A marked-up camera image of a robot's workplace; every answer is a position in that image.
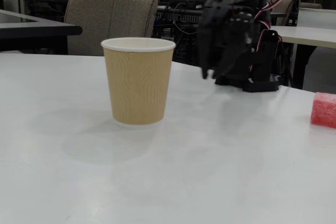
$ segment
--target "electronic equipment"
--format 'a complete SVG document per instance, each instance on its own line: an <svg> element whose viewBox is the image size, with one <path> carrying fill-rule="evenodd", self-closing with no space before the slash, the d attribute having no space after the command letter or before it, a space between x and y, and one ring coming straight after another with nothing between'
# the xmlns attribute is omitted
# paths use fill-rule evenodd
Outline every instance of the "electronic equipment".
<svg viewBox="0 0 336 224"><path fill-rule="evenodd" d="M197 30L203 78L214 69L216 84L266 92L278 90L286 72L292 84L281 37L270 26L270 10L281 1L207 0Z"/></svg>

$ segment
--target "chair backrest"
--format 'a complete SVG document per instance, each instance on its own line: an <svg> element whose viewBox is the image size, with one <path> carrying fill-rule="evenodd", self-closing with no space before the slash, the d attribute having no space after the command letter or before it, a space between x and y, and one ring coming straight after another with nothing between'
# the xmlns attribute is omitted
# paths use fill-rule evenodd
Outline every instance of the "chair backrest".
<svg viewBox="0 0 336 224"><path fill-rule="evenodd" d="M289 15L292 11L295 0L282 0L277 6L274 7L275 13L286 13L285 18L277 19L277 26L285 26L287 24Z"/></svg>
<svg viewBox="0 0 336 224"><path fill-rule="evenodd" d="M158 0L69 0L65 23L83 28L68 37L70 55L103 56L108 38L150 37Z"/></svg>

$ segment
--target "red block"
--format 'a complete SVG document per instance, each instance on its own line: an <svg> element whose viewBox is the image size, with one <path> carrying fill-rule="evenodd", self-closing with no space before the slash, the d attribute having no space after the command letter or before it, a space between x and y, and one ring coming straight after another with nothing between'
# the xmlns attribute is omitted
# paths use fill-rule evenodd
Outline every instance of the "red block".
<svg viewBox="0 0 336 224"><path fill-rule="evenodd" d="M316 93L311 123L336 128L336 95Z"/></svg>

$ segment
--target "tan paper cup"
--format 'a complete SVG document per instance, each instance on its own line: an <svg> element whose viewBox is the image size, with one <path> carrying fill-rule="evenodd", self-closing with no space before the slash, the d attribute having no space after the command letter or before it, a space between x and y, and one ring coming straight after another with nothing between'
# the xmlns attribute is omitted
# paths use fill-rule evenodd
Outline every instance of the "tan paper cup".
<svg viewBox="0 0 336 224"><path fill-rule="evenodd" d="M113 117L144 125L163 119L175 43L152 38L117 38L104 48Z"/></svg>

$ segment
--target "white table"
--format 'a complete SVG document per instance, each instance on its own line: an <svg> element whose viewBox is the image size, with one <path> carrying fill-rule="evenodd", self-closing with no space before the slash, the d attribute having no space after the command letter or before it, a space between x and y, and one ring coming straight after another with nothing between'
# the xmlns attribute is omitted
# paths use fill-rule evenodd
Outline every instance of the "white table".
<svg viewBox="0 0 336 224"><path fill-rule="evenodd" d="M336 49L336 30L314 27L272 26L284 42Z"/></svg>
<svg viewBox="0 0 336 224"><path fill-rule="evenodd" d="M295 87L302 89L303 80L311 54L316 47L336 49L336 30L314 27L272 26L284 42L298 44L293 80Z"/></svg>
<svg viewBox="0 0 336 224"><path fill-rule="evenodd" d="M173 63L166 115L111 115L104 58L0 54L0 220L10 224L336 222L336 130L314 94L243 93Z"/></svg>

